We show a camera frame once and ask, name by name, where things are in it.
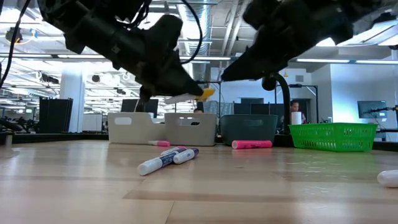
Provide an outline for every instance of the white column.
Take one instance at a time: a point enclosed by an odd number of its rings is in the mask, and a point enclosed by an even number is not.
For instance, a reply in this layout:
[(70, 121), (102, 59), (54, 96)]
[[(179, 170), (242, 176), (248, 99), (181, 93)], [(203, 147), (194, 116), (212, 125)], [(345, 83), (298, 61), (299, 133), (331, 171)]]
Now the white column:
[[(391, 50), (391, 56), (393, 60), (398, 60), (398, 50)], [(394, 66), (394, 81), (395, 81), (395, 94), (396, 94), (396, 105), (398, 105), (398, 65)]]
[(60, 99), (73, 99), (69, 131), (82, 132), (85, 110), (85, 77), (81, 65), (64, 63), (61, 79)]

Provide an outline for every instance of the wooden table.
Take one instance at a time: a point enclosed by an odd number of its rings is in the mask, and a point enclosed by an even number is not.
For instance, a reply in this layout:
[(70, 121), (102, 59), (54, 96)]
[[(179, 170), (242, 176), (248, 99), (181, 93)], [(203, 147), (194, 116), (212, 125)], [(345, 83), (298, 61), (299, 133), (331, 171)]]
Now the wooden table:
[(0, 223), (398, 223), (398, 189), (376, 180), (398, 169), (398, 153), (220, 145), (139, 176), (160, 152), (106, 141), (0, 149)]

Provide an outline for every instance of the white storage bin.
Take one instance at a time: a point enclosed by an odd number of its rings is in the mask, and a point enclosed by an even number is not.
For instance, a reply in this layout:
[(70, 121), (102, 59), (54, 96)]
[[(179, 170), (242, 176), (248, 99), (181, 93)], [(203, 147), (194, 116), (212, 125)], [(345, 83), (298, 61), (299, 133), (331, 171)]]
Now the white storage bin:
[(166, 140), (165, 124), (154, 124), (149, 113), (109, 113), (109, 141), (124, 144), (147, 144)]
[(165, 114), (166, 137), (172, 145), (214, 146), (217, 115), (210, 113)]

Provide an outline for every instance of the green basket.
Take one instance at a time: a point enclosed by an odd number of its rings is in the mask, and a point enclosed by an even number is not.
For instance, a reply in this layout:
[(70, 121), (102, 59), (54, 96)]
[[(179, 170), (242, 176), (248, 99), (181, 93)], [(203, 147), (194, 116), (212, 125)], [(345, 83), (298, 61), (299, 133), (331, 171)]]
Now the green basket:
[(294, 146), (335, 152), (370, 151), (376, 124), (302, 124), (290, 125)]

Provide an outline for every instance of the pink marker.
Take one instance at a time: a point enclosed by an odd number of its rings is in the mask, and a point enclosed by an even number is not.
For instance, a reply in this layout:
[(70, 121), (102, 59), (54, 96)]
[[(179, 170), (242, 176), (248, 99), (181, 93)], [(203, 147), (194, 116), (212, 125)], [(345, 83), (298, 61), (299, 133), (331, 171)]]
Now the pink marker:
[(170, 143), (168, 141), (148, 141), (148, 144), (153, 146), (169, 147)]
[(267, 149), (272, 147), (271, 141), (233, 141), (233, 149)]

